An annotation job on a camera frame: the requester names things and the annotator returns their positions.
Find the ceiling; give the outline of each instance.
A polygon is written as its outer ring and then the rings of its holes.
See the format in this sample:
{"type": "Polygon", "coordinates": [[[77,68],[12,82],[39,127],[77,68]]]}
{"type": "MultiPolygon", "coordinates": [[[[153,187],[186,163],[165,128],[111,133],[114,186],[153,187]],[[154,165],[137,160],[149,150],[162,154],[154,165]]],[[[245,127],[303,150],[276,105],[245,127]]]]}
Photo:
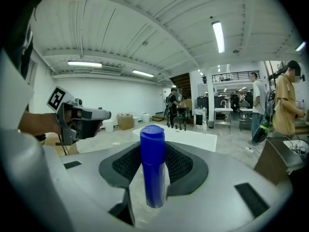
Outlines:
{"type": "Polygon", "coordinates": [[[164,84],[218,64],[302,59],[295,51],[302,40],[276,0],[43,0],[31,28],[35,50],[55,78],[164,84]],[[220,54],[211,26],[218,20],[225,39],[220,54]],[[105,68],[67,64],[78,59],[105,68]]]}

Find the black rubber strip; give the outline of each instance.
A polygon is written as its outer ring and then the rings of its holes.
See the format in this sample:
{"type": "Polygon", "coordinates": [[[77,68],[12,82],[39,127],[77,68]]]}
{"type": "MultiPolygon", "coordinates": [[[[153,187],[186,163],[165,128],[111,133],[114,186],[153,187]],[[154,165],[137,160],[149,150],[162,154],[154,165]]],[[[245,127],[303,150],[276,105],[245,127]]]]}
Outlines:
{"type": "Polygon", "coordinates": [[[69,168],[74,168],[74,167],[76,167],[76,166],[78,166],[78,165],[81,165],[81,163],[79,162],[79,161],[71,161],[71,162],[67,162],[67,163],[64,163],[63,164],[64,165],[64,167],[66,168],[66,169],[69,169],[69,168]]]}
{"type": "Polygon", "coordinates": [[[255,218],[268,210],[269,206],[267,203],[249,183],[236,185],[235,188],[255,218]]]}

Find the white t-shirt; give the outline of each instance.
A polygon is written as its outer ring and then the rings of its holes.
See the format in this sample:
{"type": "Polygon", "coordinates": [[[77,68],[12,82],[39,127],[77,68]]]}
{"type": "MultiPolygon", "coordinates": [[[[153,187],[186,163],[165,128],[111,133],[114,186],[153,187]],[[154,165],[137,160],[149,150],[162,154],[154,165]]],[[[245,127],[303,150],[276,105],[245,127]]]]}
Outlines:
{"type": "Polygon", "coordinates": [[[260,97],[260,103],[256,107],[253,107],[253,112],[263,115],[265,113],[265,87],[262,82],[256,80],[253,82],[253,102],[258,96],[260,97]]]}

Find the staircase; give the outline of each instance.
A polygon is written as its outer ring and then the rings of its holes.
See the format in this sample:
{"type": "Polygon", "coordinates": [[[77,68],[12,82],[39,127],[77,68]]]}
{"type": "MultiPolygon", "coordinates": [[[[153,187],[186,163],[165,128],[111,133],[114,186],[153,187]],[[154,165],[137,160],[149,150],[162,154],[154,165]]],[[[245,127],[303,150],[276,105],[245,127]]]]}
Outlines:
{"type": "Polygon", "coordinates": [[[189,73],[172,77],[171,81],[174,85],[176,85],[176,87],[183,90],[184,99],[191,99],[191,84],[189,73]]]}

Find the blue bottle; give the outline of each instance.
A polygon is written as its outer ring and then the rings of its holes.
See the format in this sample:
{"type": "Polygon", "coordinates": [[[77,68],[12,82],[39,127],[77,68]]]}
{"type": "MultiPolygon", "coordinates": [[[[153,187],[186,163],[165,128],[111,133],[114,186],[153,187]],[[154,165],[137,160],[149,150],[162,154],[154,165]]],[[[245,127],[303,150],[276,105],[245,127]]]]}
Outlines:
{"type": "Polygon", "coordinates": [[[160,208],[164,204],[165,198],[165,135],[163,128],[150,125],[140,131],[140,156],[147,204],[151,208],[160,208]]]}

